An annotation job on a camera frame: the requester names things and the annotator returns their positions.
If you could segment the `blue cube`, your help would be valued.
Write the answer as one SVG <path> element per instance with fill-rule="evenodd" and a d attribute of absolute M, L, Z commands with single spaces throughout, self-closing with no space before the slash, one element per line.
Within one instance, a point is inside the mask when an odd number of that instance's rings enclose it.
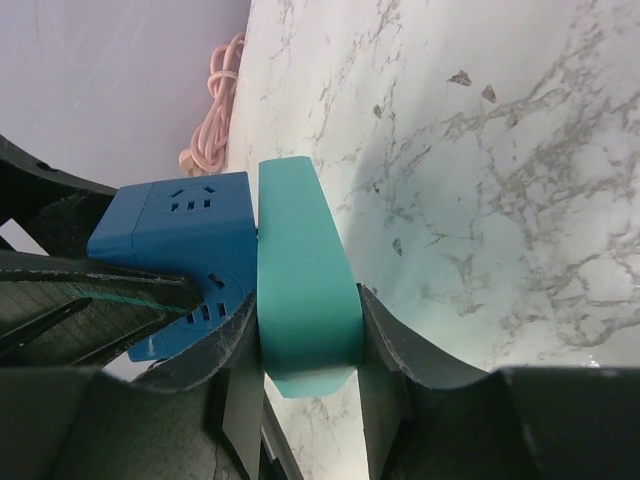
<path fill-rule="evenodd" d="M 245 172 L 123 187 L 87 243 L 94 260 L 184 276 L 201 304 L 128 350 L 171 358 L 217 329 L 256 287 L 257 230 Z"/>

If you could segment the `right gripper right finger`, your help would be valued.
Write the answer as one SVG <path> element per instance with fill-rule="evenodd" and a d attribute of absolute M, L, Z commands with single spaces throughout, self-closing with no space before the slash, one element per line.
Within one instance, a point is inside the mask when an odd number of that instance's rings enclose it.
<path fill-rule="evenodd" d="M 639 372 L 509 366 L 443 351 L 359 291 L 358 383 L 372 479 L 635 479 Z"/>

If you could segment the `teal triangular power strip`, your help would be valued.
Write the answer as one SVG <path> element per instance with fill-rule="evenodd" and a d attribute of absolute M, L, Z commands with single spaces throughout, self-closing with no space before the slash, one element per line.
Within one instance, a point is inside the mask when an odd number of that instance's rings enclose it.
<path fill-rule="evenodd" d="M 308 157 L 264 161 L 258 179 L 257 319 L 267 374 L 285 398 L 335 393 L 359 366 L 358 288 Z"/>

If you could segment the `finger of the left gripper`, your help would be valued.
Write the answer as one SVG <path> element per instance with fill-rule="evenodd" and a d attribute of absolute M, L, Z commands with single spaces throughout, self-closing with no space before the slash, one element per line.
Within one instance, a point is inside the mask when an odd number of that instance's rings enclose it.
<path fill-rule="evenodd" d="M 1 139 L 1 221 L 16 221 L 51 256 L 84 258 L 115 194 Z"/>
<path fill-rule="evenodd" d="M 185 278 L 4 250 L 1 364 L 104 366 L 202 300 Z"/>

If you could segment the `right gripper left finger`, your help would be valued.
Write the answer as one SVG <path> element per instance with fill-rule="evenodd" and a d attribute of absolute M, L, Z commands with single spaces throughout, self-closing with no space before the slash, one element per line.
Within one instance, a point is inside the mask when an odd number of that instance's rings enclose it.
<path fill-rule="evenodd" d="M 96 367 L 1 372 L 5 479 L 254 479 L 263 371 L 256 298 L 131 382 Z"/>

